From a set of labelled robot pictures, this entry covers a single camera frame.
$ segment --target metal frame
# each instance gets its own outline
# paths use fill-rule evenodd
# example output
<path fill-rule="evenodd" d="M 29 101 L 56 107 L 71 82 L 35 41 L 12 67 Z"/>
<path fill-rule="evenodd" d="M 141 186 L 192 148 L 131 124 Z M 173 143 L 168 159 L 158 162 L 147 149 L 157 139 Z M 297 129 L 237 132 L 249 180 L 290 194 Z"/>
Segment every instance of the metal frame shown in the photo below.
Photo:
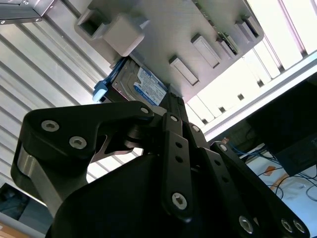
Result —
<path fill-rule="evenodd" d="M 204 127 L 206 140 L 212 140 L 315 72 L 317 72 L 317 51 L 265 85 L 262 94 L 257 98 L 241 103 L 236 109 L 229 110 L 206 125 Z"/>
<path fill-rule="evenodd" d="M 0 24 L 42 21 L 42 16 L 52 8 L 55 0 L 2 0 Z"/>

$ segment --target cable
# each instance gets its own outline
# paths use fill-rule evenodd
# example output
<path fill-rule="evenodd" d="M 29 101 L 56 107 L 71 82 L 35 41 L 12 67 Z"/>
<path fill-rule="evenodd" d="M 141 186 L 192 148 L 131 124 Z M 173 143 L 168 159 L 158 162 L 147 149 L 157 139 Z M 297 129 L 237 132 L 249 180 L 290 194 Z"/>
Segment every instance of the cable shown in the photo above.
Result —
<path fill-rule="evenodd" d="M 317 187 L 317 185 L 314 184 L 313 186 L 310 186 L 310 187 L 306 190 L 306 195 L 307 195 L 307 197 L 308 197 L 310 200 L 312 200 L 312 201 L 314 201 L 314 202 L 317 202 L 317 199 L 316 199 L 316 198 L 313 198 L 313 197 L 311 197 L 311 196 L 308 194 L 309 190 L 311 190 L 313 187 Z"/>
<path fill-rule="evenodd" d="M 278 189 L 280 189 L 281 190 L 281 192 L 282 192 L 282 196 L 279 198 L 279 199 L 283 199 L 283 197 L 284 197 L 284 191 L 283 191 L 283 189 L 282 188 L 280 188 L 280 187 L 278 187 L 278 186 L 276 186 L 276 185 L 267 185 L 268 187 L 276 187 L 276 193 L 277 193 L 277 191 L 278 191 Z"/>
<path fill-rule="evenodd" d="M 265 148 L 265 146 L 262 147 L 262 148 L 259 149 L 259 150 L 256 150 L 256 151 L 252 152 L 252 153 L 244 153 L 244 152 L 238 150 L 237 148 L 235 148 L 231 143 L 230 143 L 230 145 L 231 145 L 232 149 L 234 149 L 234 150 L 237 152 L 237 154 L 239 153 L 240 155 L 259 156 L 259 157 L 262 157 L 262 158 L 265 158 L 265 159 L 269 160 L 270 162 L 273 162 L 273 163 L 275 163 L 275 164 L 281 165 L 281 164 L 279 163 L 279 161 L 278 161 L 274 156 L 273 156 L 273 157 L 267 157 L 267 156 L 264 156 L 264 155 L 261 154 L 261 150 L 262 150 L 263 148 Z M 265 172 L 259 174 L 258 177 L 261 176 L 261 175 L 263 175 L 263 174 L 265 174 L 265 173 L 267 173 L 267 172 L 275 171 L 275 170 L 280 170 L 280 169 L 282 169 L 282 168 L 283 168 L 283 167 L 279 167 L 279 168 L 275 168 L 275 169 L 272 169 L 272 170 L 265 171 Z M 316 165 L 316 175 L 315 175 L 314 177 L 310 177 L 310 176 L 308 176 L 308 175 L 306 175 L 306 174 L 299 173 L 299 175 L 288 176 L 288 177 L 282 179 L 281 182 L 280 182 L 277 186 L 276 186 L 276 185 L 270 185 L 270 186 L 276 187 L 275 195 L 277 195 L 277 191 L 278 191 L 279 189 L 282 191 L 282 196 L 281 196 L 280 199 L 282 199 L 282 198 L 284 197 L 284 191 L 280 188 L 280 185 L 284 182 L 284 180 L 286 180 L 286 179 L 288 179 L 288 178 L 293 178 L 293 177 L 306 179 L 307 181 L 309 181 L 310 183 L 313 184 L 312 186 L 310 186 L 310 187 L 306 190 L 306 195 L 307 195 L 307 197 L 308 197 L 310 200 L 317 202 L 317 199 L 311 197 L 311 196 L 308 194 L 308 192 L 309 192 L 310 189 L 312 189 L 313 187 L 317 187 L 317 184 L 315 184 L 315 183 L 313 183 L 312 181 L 310 181 L 310 179 L 317 181 L 317 180 L 316 180 L 316 178 L 317 178 L 317 165 Z"/>
<path fill-rule="evenodd" d="M 267 172 L 271 172 L 271 171 L 275 171 L 275 170 L 280 170 L 280 169 L 282 169 L 282 168 L 283 168 L 283 167 L 275 168 L 275 169 L 272 169 L 272 170 L 266 170 L 265 172 L 259 174 L 258 177 L 260 177 L 261 175 L 264 175 L 264 174 L 267 173 Z"/>

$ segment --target gray metal panel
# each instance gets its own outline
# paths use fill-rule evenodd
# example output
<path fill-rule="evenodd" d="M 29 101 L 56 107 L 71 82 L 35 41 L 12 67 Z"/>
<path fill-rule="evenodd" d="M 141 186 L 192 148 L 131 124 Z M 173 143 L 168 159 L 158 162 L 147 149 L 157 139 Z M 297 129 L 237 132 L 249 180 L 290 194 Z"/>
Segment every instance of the gray metal panel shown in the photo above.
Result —
<path fill-rule="evenodd" d="M 70 1 L 75 8 L 82 11 L 82 4 Z M 237 21 L 245 20 L 250 16 L 255 18 L 244 0 L 199 0 L 198 2 L 203 7 L 202 12 L 209 16 L 208 19 L 214 22 L 216 28 L 211 26 L 190 0 L 93 0 L 88 9 L 95 11 L 95 17 L 91 17 L 89 29 L 92 30 L 91 35 L 93 35 L 104 21 L 114 20 L 121 12 L 128 13 L 132 17 L 142 16 L 149 20 L 149 24 L 143 29 L 145 37 L 132 52 L 131 57 L 143 63 L 163 83 L 171 84 L 187 102 L 264 36 L 260 26 L 257 26 L 258 23 L 254 21 L 252 21 L 253 25 L 250 25 L 257 36 L 252 41 L 246 38 L 244 32 L 235 27 Z M 115 61 L 113 50 L 103 38 L 88 37 L 81 26 L 75 26 L 75 30 L 107 61 L 111 63 Z M 230 51 L 225 42 L 218 41 L 218 31 L 228 34 L 227 38 L 237 51 L 237 55 Z M 217 67 L 212 68 L 191 44 L 191 39 L 197 33 L 205 38 L 221 58 Z M 177 69 L 171 67 L 169 60 L 173 56 L 177 56 L 197 77 L 197 83 L 192 85 Z"/>
<path fill-rule="evenodd" d="M 0 178 L 12 186 L 10 166 L 25 114 L 91 104 L 95 84 L 111 72 L 75 33 L 76 21 L 57 1 L 42 22 L 0 26 Z"/>

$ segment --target silver metal part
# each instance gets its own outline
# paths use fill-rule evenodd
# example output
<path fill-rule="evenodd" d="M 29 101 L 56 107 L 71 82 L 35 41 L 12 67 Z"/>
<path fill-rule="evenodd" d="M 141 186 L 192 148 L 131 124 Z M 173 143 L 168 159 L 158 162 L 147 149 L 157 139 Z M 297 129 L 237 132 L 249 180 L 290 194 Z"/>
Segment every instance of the silver metal part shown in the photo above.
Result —
<path fill-rule="evenodd" d="M 71 147 L 81 150 L 86 147 L 87 141 L 83 137 L 73 136 L 69 139 L 69 144 Z"/>
<path fill-rule="evenodd" d="M 146 108 L 141 108 L 141 111 L 143 111 L 144 113 L 149 113 L 149 110 L 147 110 Z"/>
<path fill-rule="evenodd" d="M 49 132 L 54 132 L 59 129 L 58 123 L 53 120 L 45 120 L 44 122 L 42 122 L 41 126 L 44 130 Z"/>
<path fill-rule="evenodd" d="M 212 140 L 315 72 L 317 72 L 317 51 L 276 77 L 267 85 L 267 90 L 254 100 L 227 111 L 219 116 L 217 120 L 206 125 L 202 130 L 206 140 Z"/>
<path fill-rule="evenodd" d="M 29 155 L 23 147 L 17 165 L 19 170 L 31 179 L 53 217 L 68 195 L 87 184 L 86 173 L 71 178 L 65 178 L 60 174 L 56 176 L 53 171 Z"/>
<path fill-rule="evenodd" d="M 0 2 L 0 19 L 7 20 L 6 24 L 19 22 L 38 22 L 50 8 L 54 0 L 23 0 Z"/>
<path fill-rule="evenodd" d="M 303 226 L 296 220 L 293 220 L 293 223 L 295 225 L 295 227 L 301 232 L 301 233 L 305 233 L 305 229 L 303 228 Z"/>
<path fill-rule="evenodd" d="M 240 226 L 249 234 L 253 233 L 253 227 L 251 222 L 244 216 L 239 217 Z"/>
<path fill-rule="evenodd" d="M 227 147 L 225 147 L 224 145 L 219 145 L 219 147 L 220 147 L 223 151 L 227 151 Z"/>
<path fill-rule="evenodd" d="M 193 129 L 194 129 L 194 131 L 196 131 L 196 132 L 199 132 L 199 131 L 200 131 L 200 130 L 199 130 L 199 127 L 196 126 L 196 125 L 193 125 Z"/>
<path fill-rule="evenodd" d="M 290 233 L 293 233 L 293 228 L 291 227 L 291 225 L 285 220 L 285 219 L 282 219 L 281 220 L 281 223 L 283 225 L 283 227 Z"/>
<path fill-rule="evenodd" d="M 217 29 L 221 29 L 225 36 L 223 38 L 237 49 L 237 55 L 230 53 L 230 47 L 224 39 L 217 41 L 220 38 L 218 32 L 190 0 L 92 0 L 86 6 L 74 0 L 71 2 L 82 13 L 75 25 L 76 32 L 111 64 L 115 62 L 118 53 L 103 38 L 92 39 L 93 34 L 105 22 L 115 20 L 119 13 L 146 18 L 149 23 L 143 29 L 145 37 L 130 56 L 140 62 L 141 66 L 146 66 L 165 85 L 173 85 L 185 102 L 252 49 L 264 36 L 244 0 L 199 0 L 205 14 L 212 17 Z M 257 35 L 252 42 L 241 34 L 240 29 L 234 27 L 235 22 L 242 20 L 242 16 L 252 16 L 255 19 L 253 28 L 257 29 Z M 90 33 L 87 33 L 82 22 L 94 23 Z M 208 62 L 192 44 L 192 38 L 197 34 L 203 36 L 211 52 L 218 56 L 217 61 L 220 62 L 217 67 L 214 66 L 217 62 Z M 174 55 L 178 60 L 171 66 L 169 60 Z"/>
<path fill-rule="evenodd" d="M 170 116 L 170 118 L 173 120 L 173 121 L 178 121 L 178 119 L 174 116 Z"/>
<path fill-rule="evenodd" d="M 172 195 L 172 202 L 180 210 L 185 210 L 187 207 L 186 198 L 178 192 Z"/>

